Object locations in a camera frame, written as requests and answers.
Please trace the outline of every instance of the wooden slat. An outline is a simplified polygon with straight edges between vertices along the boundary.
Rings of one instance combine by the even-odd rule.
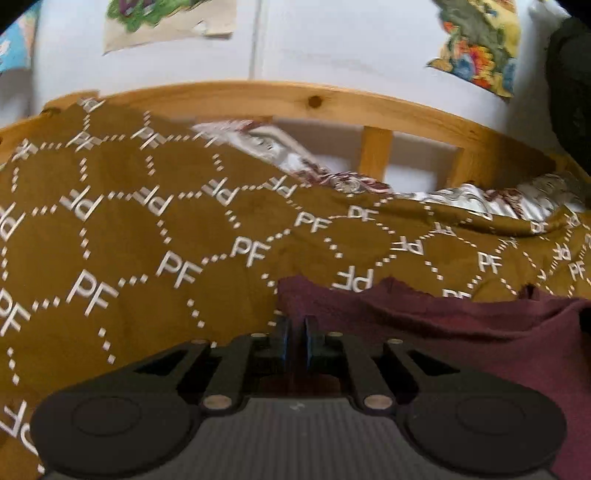
[[[373,93],[288,82],[222,81],[171,85],[107,97],[175,121],[202,118],[319,119],[404,132],[463,148],[469,169],[456,169],[451,186],[477,175],[483,187],[512,186],[516,181],[554,170],[554,161],[538,150],[461,117],[424,105]],[[6,145],[22,139],[22,126],[0,131]],[[0,145],[0,158],[5,145]]]
[[[382,128],[364,127],[361,136],[361,156],[357,171],[383,180],[390,159],[392,132]]]

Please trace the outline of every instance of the bed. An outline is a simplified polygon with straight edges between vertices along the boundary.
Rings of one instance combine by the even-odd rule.
[[[6,161],[27,132],[82,97],[99,92],[72,93],[46,104],[36,117],[0,130],[0,161]],[[222,81],[162,86],[106,97],[112,103],[151,111],[183,122],[195,119],[273,117],[315,119],[363,125],[357,171],[384,178],[392,132],[455,145],[458,150],[446,187],[473,183],[482,189],[512,187],[553,171],[569,171],[588,181],[570,158],[552,157],[472,121],[427,106],[373,93],[338,87],[288,82]]]
[[[591,298],[586,209],[561,205],[526,221],[317,187],[189,127],[275,116],[361,124],[358,171],[377,179],[392,131],[444,141],[458,147],[449,187],[514,186],[556,170],[585,181],[572,160],[333,87],[212,82],[95,96],[57,99],[0,131],[0,406],[9,415],[0,428],[12,437],[0,478],[44,473],[28,431],[43,398],[187,339],[217,348],[272,332],[277,310],[287,311],[285,279],[372,294],[394,277],[452,304],[511,308],[532,289]]]

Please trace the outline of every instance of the black object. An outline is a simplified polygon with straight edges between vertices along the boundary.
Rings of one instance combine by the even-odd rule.
[[[565,20],[550,37],[546,78],[550,118],[560,145],[591,173],[591,29]]]
[[[311,374],[333,398],[262,398],[288,322],[211,349],[184,343],[49,396],[31,436],[46,480],[550,480],[566,422],[540,393],[398,339],[370,353],[307,319]]]
[[[38,0],[9,0],[0,6],[0,35]]]

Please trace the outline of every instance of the poster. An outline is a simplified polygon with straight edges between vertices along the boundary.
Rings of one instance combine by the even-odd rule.
[[[513,97],[521,29],[514,0],[434,0],[449,40],[428,66]]]
[[[0,74],[31,68],[35,30],[41,2],[33,5],[0,35]]]
[[[111,0],[105,52],[146,43],[230,35],[236,0]]]

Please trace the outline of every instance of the crumpled blanket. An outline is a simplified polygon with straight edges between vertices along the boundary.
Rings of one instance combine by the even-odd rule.
[[[215,135],[94,99],[0,166],[0,479],[44,470],[50,393],[193,338],[271,331],[277,282],[435,296],[591,296],[591,216],[524,221],[312,186]]]

